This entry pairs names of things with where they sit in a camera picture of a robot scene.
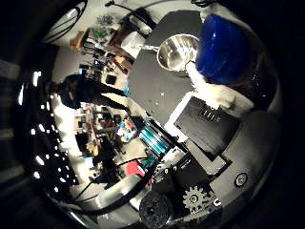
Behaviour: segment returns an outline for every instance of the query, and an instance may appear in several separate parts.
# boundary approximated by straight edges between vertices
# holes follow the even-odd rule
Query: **cable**
[[[57,33],[55,33],[55,34],[53,34],[53,35],[51,35],[51,36],[49,36],[49,37],[44,38],[44,42],[46,42],[46,43],[52,43],[52,42],[58,40],[59,38],[61,38],[61,37],[63,37],[64,35],[66,35],[66,34],[75,26],[75,24],[77,23],[77,21],[79,20],[79,18],[83,15],[83,13],[84,13],[84,11],[85,11],[85,9],[86,9],[86,7],[87,7],[88,0],[82,0],[80,3],[83,3],[83,4],[84,4],[84,6],[82,7],[82,9],[79,9],[79,7],[74,7],[74,8],[73,8],[74,10],[77,11],[77,15],[76,15],[75,21],[74,21],[71,25],[69,25],[68,27],[66,27],[65,29],[63,29],[62,31],[59,31],[59,32],[57,32]],[[51,28],[50,31],[53,31],[54,29],[57,29],[57,28],[61,27],[61,26],[64,25],[64,24],[67,24],[68,22],[70,22],[70,21],[71,21],[72,19],[74,19],[74,18],[75,18],[75,16],[74,16],[73,18],[70,18],[69,20],[67,20],[67,21],[64,22],[64,23],[61,23],[60,25],[56,26],[55,28]]]
[[[211,3],[215,3],[217,0],[192,0],[191,3],[201,8],[208,7]]]
[[[84,211],[79,210],[75,208],[68,208],[69,210],[73,211],[76,214],[80,215],[87,215],[87,216],[101,216],[108,214],[111,211],[114,211],[115,209],[127,204],[132,198],[134,198],[148,183],[148,181],[152,178],[154,170],[156,166],[158,165],[157,162],[155,162],[148,170],[148,172],[142,177],[142,179],[137,182],[133,188],[122,198],[116,200],[115,202],[111,203],[110,205],[96,210],[90,210],[90,211]]]
[[[110,6],[116,6],[116,7],[119,7],[119,8],[122,8],[122,9],[125,9],[125,10],[129,11],[129,13],[122,18],[122,21],[124,21],[126,18],[130,17],[131,15],[133,15],[138,20],[142,21],[145,25],[149,26],[151,29],[153,29],[154,26],[155,26],[155,23],[152,21],[151,18],[149,18],[149,20],[148,20],[148,19],[145,19],[144,17],[142,17],[141,15],[138,14],[141,9],[143,10],[143,8],[137,8],[136,10],[132,10],[132,9],[127,8],[125,6],[118,5],[114,1],[110,1],[110,2],[105,4],[105,7],[110,7]]]
[[[124,164],[127,164],[129,162],[132,162],[132,161],[135,161],[135,160],[138,160],[138,159],[148,159],[148,157],[138,157],[138,158],[134,158],[134,159],[130,159],[130,160],[127,160],[127,161],[124,161],[120,164],[117,164],[115,167],[111,168],[109,171],[107,171],[106,173],[104,174],[101,174],[100,176],[96,177],[93,181],[91,181],[73,200],[76,201],[80,196],[82,196],[85,191],[95,182],[97,181],[98,179],[100,179],[101,177],[104,177],[105,175],[107,175],[108,173],[116,170],[118,167],[124,165]]]
[[[76,201],[76,202],[77,202],[77,203],[85,202],[85,201],[87,201],[87,200],[89,200],[89,199],[96,198],[97,196],[98,196],[98,194],[97,194],[97,195],[94,195],[93,197],[90,197],[90,198],[84,198],[84,199],[82,199],[82,200],[78,200],[78,201]]]

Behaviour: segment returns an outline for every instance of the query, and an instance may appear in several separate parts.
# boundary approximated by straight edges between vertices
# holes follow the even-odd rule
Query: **black panel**
[[[228,145],[238,123],[237,118],[192,97],[174,125],[202,150],[216,156]]]
[[[198,36],[201,20],[198,11],[174,11],[157,24],[146,44],[160,46],[168,37],[186,33]],[[141,51],[129,75],[130,97],[164,125],[185,93],[193,90],[189,77],[162,69],[155,52]]]

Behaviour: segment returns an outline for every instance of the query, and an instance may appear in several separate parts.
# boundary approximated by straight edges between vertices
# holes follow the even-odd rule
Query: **metal bowl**
[[[162,42],[157,51],[159,65],[168,71],[185,71],[190,61],[195,61],[198,38],[189,34],[177,34]]]

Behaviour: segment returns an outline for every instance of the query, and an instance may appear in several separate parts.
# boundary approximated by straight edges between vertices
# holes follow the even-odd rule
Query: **table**
[[[198,11],[179,10],[168,13],[156,25],[147,45],[159,46],[166,38],[187,33],[198,37],[201,19]],[[185,93],[193,90],[189,77],[162,69],[155,52],[141,51],[129,75],[130,97],[164,125]]]

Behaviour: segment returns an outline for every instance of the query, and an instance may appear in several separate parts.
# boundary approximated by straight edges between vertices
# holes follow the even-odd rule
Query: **red object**
[[[143,177],[144,174],[138,169],[137,166],[138,166],[137,161],[132,161],[132,162],[127,163],[127,165],[125,167],[126,176],[139,175],[139,176]]]

